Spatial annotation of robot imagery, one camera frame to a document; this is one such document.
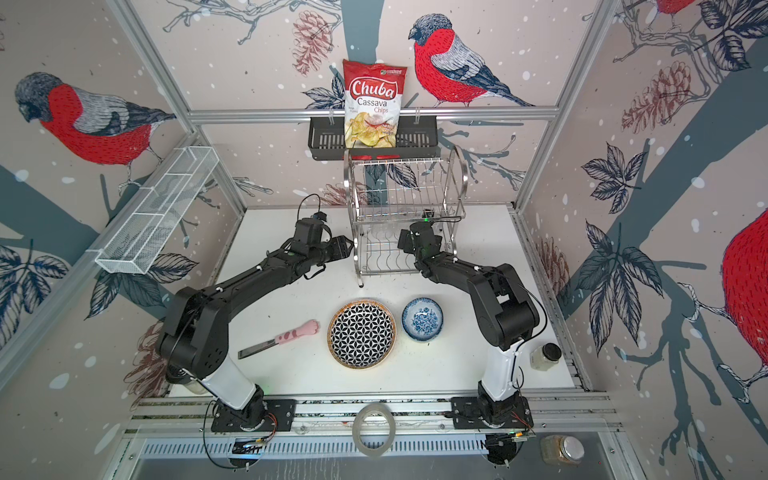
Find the steel two-tier dish rack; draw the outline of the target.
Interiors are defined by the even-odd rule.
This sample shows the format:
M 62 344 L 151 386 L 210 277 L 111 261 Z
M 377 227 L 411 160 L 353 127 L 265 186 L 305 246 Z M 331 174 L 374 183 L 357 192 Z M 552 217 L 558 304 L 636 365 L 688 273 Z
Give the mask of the steel two-tier dish rack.
M 400 231 L 417 221 L 436 224 L 441 248 L 457 252 L 465 216 L 469 168 L 456 148 L 441 157 L 355 159 L 344 155 L 346 206 L 354 241 L 357 284 L 370 276 L 417 271 L 397 247 Z

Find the blue floral white bowl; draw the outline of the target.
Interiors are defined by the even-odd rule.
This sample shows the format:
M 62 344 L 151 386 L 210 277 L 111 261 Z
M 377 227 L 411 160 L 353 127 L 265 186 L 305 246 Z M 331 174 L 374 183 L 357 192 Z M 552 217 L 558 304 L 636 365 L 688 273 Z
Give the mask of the blue floral white bowl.
M 401 324 L 405 333 L 419 342 L 429 342 L 437 337 L 442 330 L 443 322 L 440 305 L 427 297 L 410 301 L 401 315 Z

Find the white patterned plate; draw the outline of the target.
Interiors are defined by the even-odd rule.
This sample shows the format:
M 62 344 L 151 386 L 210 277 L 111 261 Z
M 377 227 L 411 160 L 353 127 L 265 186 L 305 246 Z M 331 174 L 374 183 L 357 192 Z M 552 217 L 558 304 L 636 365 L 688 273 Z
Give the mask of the white patterned plate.
M 395 319 L 389 309 L 380 302 L 361 299 L 348 303 L 333 316 L 327 346 L 340 365 L 363 370 L 389 356 L 396 336 Z

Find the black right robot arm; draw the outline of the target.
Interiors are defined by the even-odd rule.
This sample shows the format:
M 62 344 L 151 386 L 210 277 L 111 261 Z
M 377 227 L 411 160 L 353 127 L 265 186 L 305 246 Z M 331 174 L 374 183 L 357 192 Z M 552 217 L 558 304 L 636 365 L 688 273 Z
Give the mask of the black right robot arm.
M 483 376 L 478 383 L 479 417 L 492 428 L 511 426 L 530 430 L 532 420 L 518 360 L 522 346 L 540 324 L 537 299 L 525 288 L 509 264 L 496 267 L 463 261 L 441 247 L 442 237 L 429 219 L 400 231 L 397 247 L 414 257 L 421 275 L 435 284 L 469 295 L 476 323 L 489 344 Z

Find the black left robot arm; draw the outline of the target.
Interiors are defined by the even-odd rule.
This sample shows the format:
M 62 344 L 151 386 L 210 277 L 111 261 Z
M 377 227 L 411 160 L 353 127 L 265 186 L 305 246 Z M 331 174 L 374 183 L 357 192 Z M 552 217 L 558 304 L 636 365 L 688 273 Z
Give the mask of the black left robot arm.
M 293 236 L 251 269 L 201 290 L 179 290 L 167 310 L 157 353 L 200 381 L 242 429 L 256 428 L 267 416 L 264 393 L 229 357 L 230 322 L 262 297 L 305 278 L 313 267 L 324 270 L 348 258 L 353 246 L 351 239 L 334 236 L 321 214 L 297 220 Z

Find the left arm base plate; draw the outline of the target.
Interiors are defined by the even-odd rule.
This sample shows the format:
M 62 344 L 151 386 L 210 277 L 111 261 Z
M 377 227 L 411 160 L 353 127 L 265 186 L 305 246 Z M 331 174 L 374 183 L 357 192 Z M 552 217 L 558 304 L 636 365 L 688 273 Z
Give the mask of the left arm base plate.
M 235 410 L 217 401 L 212 413 L 214 433 L 288 432 L 292 429 L 297 401 L 266 398 L 252 401 L 244 410 Z

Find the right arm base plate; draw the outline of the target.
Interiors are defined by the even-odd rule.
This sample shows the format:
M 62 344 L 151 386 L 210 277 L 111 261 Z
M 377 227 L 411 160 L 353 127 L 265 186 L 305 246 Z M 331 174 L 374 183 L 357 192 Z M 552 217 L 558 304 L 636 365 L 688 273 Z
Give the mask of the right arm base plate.
M 534 426 L 526 397 L 513 395 L 495 402 L 485 397 L 453 397 L 444 416 L 457 430 L 507 429 L 530 430 Z

